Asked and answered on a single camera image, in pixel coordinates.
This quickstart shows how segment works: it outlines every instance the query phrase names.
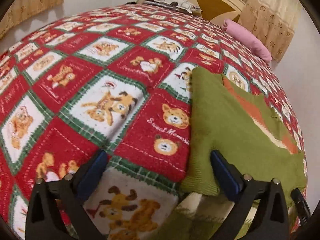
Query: metal pin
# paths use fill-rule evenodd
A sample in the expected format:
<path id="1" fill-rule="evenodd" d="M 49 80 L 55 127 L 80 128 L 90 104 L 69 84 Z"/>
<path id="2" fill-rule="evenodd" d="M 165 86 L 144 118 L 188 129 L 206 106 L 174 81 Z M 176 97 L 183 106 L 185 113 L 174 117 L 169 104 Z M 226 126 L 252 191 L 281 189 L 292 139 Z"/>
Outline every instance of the metal pin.
<path id="1" fill-rule="evenodd" d="M 250 174 L 244 174 L 244 175 L 243 175 L 243 178 L 244 178 L 246 181 L 252 180 L 252 176 L 251 176 Z"/>
<path id="2" fill-rule="evenodd" d="M 64 179 L 67 181 L 72 180 L 72 178 L 73 178 L 72 174 L 67 174 L 66 176 L 64 176 Z"/>
<path id="3" fill-rule="evenodd" d="M 277 178 L 274 178 L 273 179 L 273 183 L 276 184 L 276 185 L 279 185 L 280 184 L 280 180 L 277 179 Z"/>
<path id="4" fill-rule="evenodd" d="M 42 179 L 42 178 L 36 179 L 36 184 L 40 185 L 42 182 L 43 182 L 43 179 Z"/>

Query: white patterned pillow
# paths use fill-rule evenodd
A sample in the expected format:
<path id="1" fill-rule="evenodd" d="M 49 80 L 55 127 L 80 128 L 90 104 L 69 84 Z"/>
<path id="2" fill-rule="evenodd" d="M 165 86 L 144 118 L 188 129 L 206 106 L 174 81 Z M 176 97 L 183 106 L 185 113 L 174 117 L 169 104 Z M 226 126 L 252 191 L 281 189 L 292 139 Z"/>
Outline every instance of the white patterned pillow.
<path id="1" fill-rule="evenodd" d="M 147 0 L 147 1 L 170 5 L 172 7 L 186 10 L 190 14 L 192 14 L 193 11 L 201 11 L 201 9 L 198 6 L 195 6 L 193 3 L 188 2 L 187 0 Z"/>

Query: pink pillow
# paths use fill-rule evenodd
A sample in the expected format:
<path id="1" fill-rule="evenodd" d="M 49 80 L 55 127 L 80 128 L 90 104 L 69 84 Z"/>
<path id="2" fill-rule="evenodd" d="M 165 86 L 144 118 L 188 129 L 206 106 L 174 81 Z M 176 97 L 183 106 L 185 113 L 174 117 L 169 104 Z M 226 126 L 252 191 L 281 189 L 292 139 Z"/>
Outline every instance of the pink pillow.
<path id="1" fill-rule="evenodd" d="M 271 54 L 266 46 L 246 28 L 230 19 L 226 19 L 221 28 L 237 41 L 248 47 L 253 54 L 260 57 L 264 62 L 269 63 L 272 60 Z"/>

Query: checkered blanket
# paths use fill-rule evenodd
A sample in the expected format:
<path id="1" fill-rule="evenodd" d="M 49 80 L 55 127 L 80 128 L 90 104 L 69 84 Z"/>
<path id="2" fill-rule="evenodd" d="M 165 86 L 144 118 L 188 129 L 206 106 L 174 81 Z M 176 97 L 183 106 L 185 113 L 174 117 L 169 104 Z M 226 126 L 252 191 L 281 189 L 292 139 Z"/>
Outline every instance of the checkered blanket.
<path id="1" fill-rule="evenodd" d="M 102 8 L 10 47 L 0 57 L 0 214 L 17 236 L 35 178 L 74 173 L 98 148 L 111 159 L 84 205 L 95 225 L 111 240 L 156 230 L 186 174 L 195 67 L 263 93 L 304 149 L 270 67 L 201 18 L 151 5 Z"/>

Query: beige curtain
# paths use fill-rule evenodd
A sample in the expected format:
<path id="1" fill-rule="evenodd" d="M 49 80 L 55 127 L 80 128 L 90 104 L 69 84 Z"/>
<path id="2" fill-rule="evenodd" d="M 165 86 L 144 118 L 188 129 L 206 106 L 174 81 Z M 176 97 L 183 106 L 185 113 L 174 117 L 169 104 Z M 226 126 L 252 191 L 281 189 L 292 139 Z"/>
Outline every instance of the beige curtain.
<path id="1" fill-rule="evenodd" d="M 15 0 L 0 22 L 0 39 L 10 28 L 62 2 L 63 0 Z"/>
<path id="2" fill-rule="evenodd" d="M 243 0 L 238 23 L 255 35 L 279 62 L 293 38 L 302 5 L 298 0 Z"/>

